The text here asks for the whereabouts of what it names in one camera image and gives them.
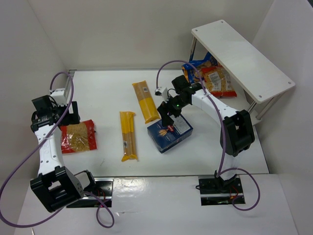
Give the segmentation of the yellow spaghetti pack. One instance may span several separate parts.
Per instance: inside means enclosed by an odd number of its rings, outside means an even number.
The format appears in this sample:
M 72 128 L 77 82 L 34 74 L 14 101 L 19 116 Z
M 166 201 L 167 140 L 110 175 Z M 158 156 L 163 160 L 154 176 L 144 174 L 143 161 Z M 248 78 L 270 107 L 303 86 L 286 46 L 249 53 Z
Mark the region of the yellow spaghetti pack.
M 145 119 L 145 124 L 160 119 L 159 113 L 157 111 L 146 81 L 144 80 L 141 82 L 133 83 L 132 86 L 134 88 L 138 103 Z
M 138 160 L 134 134 L 134 112 L 120 112 L 121 131 L 123 139 L 122 162 L 127 160 Z

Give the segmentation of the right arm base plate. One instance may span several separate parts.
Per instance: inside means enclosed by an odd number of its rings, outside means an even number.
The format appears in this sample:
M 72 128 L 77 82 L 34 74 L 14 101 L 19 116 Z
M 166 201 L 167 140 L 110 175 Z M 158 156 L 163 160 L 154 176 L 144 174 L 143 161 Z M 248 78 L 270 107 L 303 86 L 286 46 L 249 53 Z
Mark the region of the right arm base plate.
M 233 177 L 225 185 L 218 182 L 213 175 L 200 176 L 199 182 L 195 186 L 200 191 L 202 206 L 245 204 L 244 192 L 239 176 Z

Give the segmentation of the white two-tier shelf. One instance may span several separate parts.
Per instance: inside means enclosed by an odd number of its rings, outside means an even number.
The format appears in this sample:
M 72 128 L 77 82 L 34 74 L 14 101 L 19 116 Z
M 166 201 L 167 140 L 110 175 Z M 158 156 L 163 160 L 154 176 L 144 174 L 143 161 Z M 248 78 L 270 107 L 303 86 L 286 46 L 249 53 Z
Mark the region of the white two-tier shelf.
M 201 43 L 252 98 L 247 111 L 254 125 L 286 91 L 295 86 L 288 76 L 226 21 L 193 28 L 191 33 L 191 52 L 194 52 L 197 42 Z

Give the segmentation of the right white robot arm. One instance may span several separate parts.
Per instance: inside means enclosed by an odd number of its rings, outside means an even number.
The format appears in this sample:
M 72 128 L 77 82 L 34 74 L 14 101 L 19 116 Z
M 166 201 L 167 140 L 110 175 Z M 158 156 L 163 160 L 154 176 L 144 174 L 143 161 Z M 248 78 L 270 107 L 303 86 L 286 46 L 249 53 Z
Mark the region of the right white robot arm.
M 200 108 L 221 128 L 220 145 L 222 158 L 214 173 L 216 188 L 224 188 L 234 182 L 237 170 L 237 156 L 250 148 L 255 141 L 250 114 L 246 110 L 238 111 L 215 98 L 200 83 L 189 83 L 183 75 L 172 81 L 176 96 L 171 96 L 166 87 L 157 87 L 155 94 L 163 98 L 157 108 L 163 126 L 174 124 L 182 108 L 193 105 Z

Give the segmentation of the red fusilli bag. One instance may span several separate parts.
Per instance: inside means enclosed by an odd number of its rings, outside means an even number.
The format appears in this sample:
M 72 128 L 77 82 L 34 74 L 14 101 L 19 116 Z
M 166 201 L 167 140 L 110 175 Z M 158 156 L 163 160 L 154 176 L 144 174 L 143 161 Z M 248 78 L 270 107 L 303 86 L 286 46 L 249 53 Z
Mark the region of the red fusilli bag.
M 210 66 L 202 68 L 201 72 L 204 77 L 205 87 L 212 95 L 217 98 L 237 96 L 231 84 L 231 76 L 224 67 Z
M 63 154 L 97 149 L 95 125 L 91 119 L 79 124 L 61 126 L 61 132 L 61 151 Z

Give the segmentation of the yellow spaghetti pack left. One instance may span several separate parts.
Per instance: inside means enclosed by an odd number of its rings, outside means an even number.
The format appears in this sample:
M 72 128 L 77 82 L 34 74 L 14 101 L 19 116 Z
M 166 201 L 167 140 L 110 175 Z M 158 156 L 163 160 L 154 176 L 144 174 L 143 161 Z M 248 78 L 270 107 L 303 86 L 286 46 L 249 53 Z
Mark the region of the yellow spaghetti pack left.
M 123 139 L 122 162 L 127 160 L 138 160 L 134 134 L 134 112 L 120 112 L 121 131 Z

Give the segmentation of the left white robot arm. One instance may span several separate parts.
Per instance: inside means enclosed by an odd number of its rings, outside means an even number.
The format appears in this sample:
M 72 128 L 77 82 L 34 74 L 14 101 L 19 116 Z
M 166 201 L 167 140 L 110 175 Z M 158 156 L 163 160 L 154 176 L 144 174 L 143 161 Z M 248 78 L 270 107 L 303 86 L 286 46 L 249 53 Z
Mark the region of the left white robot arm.
M 97 148 L 94 122 L 81 121 L 77 102 L 67 102 L 63 95 L 44 95 L 32 103 L 36 111 L 31 130 L 40 145 L 40 167 L 30 186 L 43 206 L 55 212 L 84 195 L 80 181 L 66 168 L 63 155 Z

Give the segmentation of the blue pasta bag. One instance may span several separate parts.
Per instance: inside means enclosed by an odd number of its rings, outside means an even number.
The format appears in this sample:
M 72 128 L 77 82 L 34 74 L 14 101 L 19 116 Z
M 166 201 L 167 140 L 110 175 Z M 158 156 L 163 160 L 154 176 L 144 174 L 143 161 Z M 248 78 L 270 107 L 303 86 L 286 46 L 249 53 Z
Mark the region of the blue pasta bag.
M 189 63 L 192 64 L 200 72 L 202 78 L 202 69 L 217 66 L 219 64 L 219 62 L 211 55 L 210 52 L 208 52 L 202 60 L 191 60 L 189 61 Z M 183 64 L 182 71 L 186 80 L 189 83 L 196 83 L 200 81 L 198 73 L 192 68 L 191 65 Z

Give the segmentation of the blue Barilla pasta box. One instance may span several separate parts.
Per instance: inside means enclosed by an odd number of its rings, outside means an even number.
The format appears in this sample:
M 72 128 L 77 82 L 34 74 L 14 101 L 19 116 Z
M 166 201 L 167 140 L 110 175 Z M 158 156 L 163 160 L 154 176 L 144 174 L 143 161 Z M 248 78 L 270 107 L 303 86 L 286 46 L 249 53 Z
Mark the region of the blue Barilla pasta box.
M 162 121 L 159 120 L 147 127 L 148 135 L 160 153 L 173 148 L 191 136 L 193 132 L 193 127 L 182 115 L 178 117 L 171 115 L 170 117 L 174 121 L 173 125 L 164 127 Z

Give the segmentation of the yellow spaghetti pack right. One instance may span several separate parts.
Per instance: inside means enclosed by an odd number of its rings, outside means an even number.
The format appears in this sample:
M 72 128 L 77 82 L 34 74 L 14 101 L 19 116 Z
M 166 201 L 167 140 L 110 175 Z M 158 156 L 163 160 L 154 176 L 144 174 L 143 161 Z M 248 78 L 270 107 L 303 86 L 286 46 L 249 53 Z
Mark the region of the yellow spaghetti pack right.
M 134 88 L 138 103 L 145 119 L 145 124 L 160 119 L 159 113 L 157 111 L 146 81 L 144 80 L 141 82 L 133 83 L 132 86 Z

